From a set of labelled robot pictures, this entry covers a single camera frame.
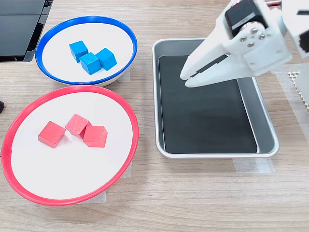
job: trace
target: tape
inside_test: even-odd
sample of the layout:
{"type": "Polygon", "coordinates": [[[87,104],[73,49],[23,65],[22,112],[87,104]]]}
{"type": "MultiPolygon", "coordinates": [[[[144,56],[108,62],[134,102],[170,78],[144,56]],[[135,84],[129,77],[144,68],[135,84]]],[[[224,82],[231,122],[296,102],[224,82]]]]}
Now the tape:
{"type": "Polygon", "coordinates": [[[118,82],[129,82],[131,76],[131,66],[129,66],[122,74],[121,77],[118,78],[118,82]]]}
{"type": "MultiPolygon", "coordinates": [[[[122,174],[121,178],[130,178],[132,176],[132,163],[128,166],[126,171],[122,174]]],[[[99,195],[84,201],[80,202],[79,204],[98,204],[98,203],[105,203],[106,202],[106,191],[100,193],[99,195]]]]}
{"type": "Polygon", "coordinates": [[[233,159],[237,173],[261,173],[275,172],[271,158],[237,158],[233,159]]]}
{"type": "Polygon", "coordinates": [[[306,102],[303,101],[301,93],[294,86],[293,77],[297,78],[298,72],[303,70],[306,64],[284,64],[271,72],[276,75],[284,94],[293,110],[293,113],[309,143],[309,114],[306,102]]]}

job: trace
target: wooden table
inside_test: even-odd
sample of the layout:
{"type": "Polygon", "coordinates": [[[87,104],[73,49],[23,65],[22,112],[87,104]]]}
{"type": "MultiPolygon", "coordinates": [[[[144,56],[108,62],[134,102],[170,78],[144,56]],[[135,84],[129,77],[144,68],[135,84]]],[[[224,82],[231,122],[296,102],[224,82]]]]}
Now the wooden table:
{"type": "MultiPolygon", "coordinates": [[[[44,32],[82,15],[103,15],[129,25],[139,41],[129,83],[109,89],[133,107],[140,143],[132,177],[108,189],[107,202],[46,207],[19,196],[0,169],[1,232],[307,232],[309,145],[277,78],[259,86],[281,148],[273,174],[239,174],[230,159],[172,160],[155,147],[152,44],[162,38],[205,37],[226,0],[55,1],[44,32]]],[[[295,56],[291,63],[308,62],[295,56]]],[[[14,118],[62,84],[30,63],[0,63],[0,144],[14,118]]]]}

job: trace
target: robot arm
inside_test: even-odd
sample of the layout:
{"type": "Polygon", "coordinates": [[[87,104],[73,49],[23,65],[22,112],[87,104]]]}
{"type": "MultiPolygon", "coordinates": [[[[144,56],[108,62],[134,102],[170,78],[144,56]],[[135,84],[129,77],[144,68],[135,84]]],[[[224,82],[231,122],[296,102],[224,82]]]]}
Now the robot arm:
{"type": "Polygon", "coordinates": [[[309,1],[283,0],[282,11],[270,10],[264,0],[230,2],[180,78],[198,87],[264,74],[292,59],[287,31],[302,57],[309,56],[309,1]]]}

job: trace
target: white plastic part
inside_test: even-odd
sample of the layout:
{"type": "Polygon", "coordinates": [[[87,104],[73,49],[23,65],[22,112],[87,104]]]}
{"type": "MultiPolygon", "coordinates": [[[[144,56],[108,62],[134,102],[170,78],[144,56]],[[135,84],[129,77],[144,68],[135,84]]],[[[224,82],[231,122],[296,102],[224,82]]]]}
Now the white plastic part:
{"type": "Polygon", "coordinates": [[[282,16],[290,36],[302,58],[309,57],[300,46],[300,35],[309,30],[309,14],[300,15],[299,11],[309,12],[309,0],[283,0],[282,16]]]}
{"type": "Polygon", "coordinates": [[[187,80],[187,87],[259,76],[292,59],[284,40],[286,29],[280,20],[278,10],[272,12],[264,0],[258,0],[256,5],[268,28],[264,28],[261,23],[252,22],[233,38],[225,19],[225,12],[232,5],[232,2],[228,4],[217,18],[213,32],[188,57],[180,75],[182,80],[187,80]],[[252,33],[253,28],[258,30],[257,33],[252,33]],[[196,74],[198,70],[224,54],[228,55],[226,59],[196,74]]]}

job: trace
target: black device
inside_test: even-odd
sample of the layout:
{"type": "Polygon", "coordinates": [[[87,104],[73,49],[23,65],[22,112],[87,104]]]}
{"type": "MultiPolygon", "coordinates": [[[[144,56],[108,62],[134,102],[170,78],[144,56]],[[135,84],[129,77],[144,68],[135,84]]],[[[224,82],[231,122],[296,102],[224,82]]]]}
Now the black device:
{"type": "Polygon", "coordinates": [[[3,109],[4,109],[4,103],[0,101],[0,114],[2,113],[3,109]]]}
{"type": "Polygon", "coordinates": [[[226,11],[225,18],[234,37],[242,26],[250,22],[260,22],[265,28],[268,28],[266,21],[253,0],[242,0],[236,3],[226,11]]]}
{"type": "Polygon", "coordinates": [[[0,62],[29,62],[52,0],[0,0],[0,62]]]}

